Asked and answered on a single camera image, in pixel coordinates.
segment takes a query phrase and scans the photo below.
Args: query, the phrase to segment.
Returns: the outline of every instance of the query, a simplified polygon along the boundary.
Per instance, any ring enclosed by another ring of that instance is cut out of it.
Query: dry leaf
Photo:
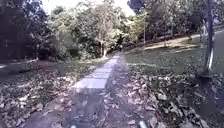
[[[29,118],[29,117],[30,117],[30,112],[27,112],[26,114],[23,115],[23,118],[24,118],[24,119],[27,119],[27,118]]]
[[[151,126],[152,128],[155,128],[156,125],[157,125],[157,118],[156,118],[155,116],[152,117],[152,118],[150,119],[149,123],[150,123],[150,126]]]
[[[85,107],[85,106],[87,105],[87,103],[88,103],[87,100],[83,101],[83,102],[82,102],[82,106]]]
[[[129,125],[134,125],[135,124],[135,120],[131,120],[128,122]]]
[[[43,110],[44,105],[42,103],[37,104],[36,109],[37,111],[42,111]]]
[[[72,125],[71,128],[77,128],[75,125]]]
[[[147,111],[155,111],[156,109],[153,108],[153,107],[151,107],[151,106],[149,106],[149,105],[147,105],[147,106],[145,107],[145,110],[147,110]]]
[[[0,108],[4,108],[5,107],[5,104],[4,103],[1,103],[0,104]]]
[[[51,124],[51,128],[63,128],[60,123],[54,122]]]
[[[18,127],[22,122],[25,122],[23,118],[19,118],[16,122],[16,127]]]

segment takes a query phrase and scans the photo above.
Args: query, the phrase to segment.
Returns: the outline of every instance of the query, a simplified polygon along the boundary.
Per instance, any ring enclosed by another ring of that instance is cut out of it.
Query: green foliage
[[[0,59],[35,58],[50,30],[39,0],[2,0],[0,6]]]
[[[121,22],[124,19],[121,9],[115,8],[113,1],[105,0],[96,6],[79,3],[70,10],[57,7],[52,11],[49,25],[60,55],[89,59],[105,56],[116,45],[123,31],[127,32]]]

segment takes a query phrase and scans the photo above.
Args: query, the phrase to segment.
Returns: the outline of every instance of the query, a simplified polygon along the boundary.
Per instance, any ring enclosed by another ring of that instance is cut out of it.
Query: fallen leaf
[[[60,123],[54,122],[51,124],[51,128],[63,128]]]
[[[82,106],[85,107],[85,106],[87,105],[87,103],[88,103],[87,100],[83,101],[83,102],[82,102]]]
[[[25,122],[23,118],[19,118],[16,122],[16,127],[18,127],[22,122]]]
[[[72,125],[71,128],[77,128],[75,125]]]
[[[26,114],[23,115],[23,118],[24,118],[24,119],[27,119],[27,118],[29,118],[29,117],[30,117],[30,112],[27,112]]]
[[[4,103],[1,103],[0,104],[0,108],[4,108],[5,107],[5,104]]]
[[[129,125],[134,125],[135,123],[136,123],[135,120],[131,120],[128,122]]]
[[[217,93],[217,88],[215,87],[215,85],[212,85],[212,86],[211,86],[211,89],[212,89],[212,91],[213,91],[214,93]]]
[[[156,125],[157,125],[157,118],[154,116],[154,117],[152,117],[150,120],[149,120],[149,123],[150,123],[150,126],[152,127],[152,128],[155,128],[156,127]]]
[[[42,103],[37,104],[36,109],[37,111],[42,111],[43,110],[44,105]]]
[[[157,94],[157,98],[158,98],[159,100],[167,100],[166,95],[165,95],[165,94],[162,94],[162,93],[158,93],[158,94]]]
[[[167,128],[163,122],[159,122],[157,128]]]
[[[145,110],[147,110],[147,111],[155,111],[156,109],[153,108],[153,107],[151,107],[151,106],[149,106],[149,105],[147,105],[147,106],[145,107]]]

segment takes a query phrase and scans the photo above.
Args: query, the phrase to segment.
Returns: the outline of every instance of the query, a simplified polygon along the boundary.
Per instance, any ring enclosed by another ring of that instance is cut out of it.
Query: tree
[[[0,12],[1,59],[36,58],[50,33],[39,0],[3,0]]]
[[[213,47],[214,47],[214,32],[213,32],[213,18],[211,11],[211,0],[206,0],[207,20],[208,20],[208,47],[205,55],[205,64],[203,75],[208,76],[211,71],[213,61]]]

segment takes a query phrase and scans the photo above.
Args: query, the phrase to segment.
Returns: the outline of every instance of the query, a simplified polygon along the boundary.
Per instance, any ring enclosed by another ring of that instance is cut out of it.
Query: leafy tree
[[[39,0],[2,0],[0,12],[1,59],[25,59],[38,56],[50,30],[47,15]]]

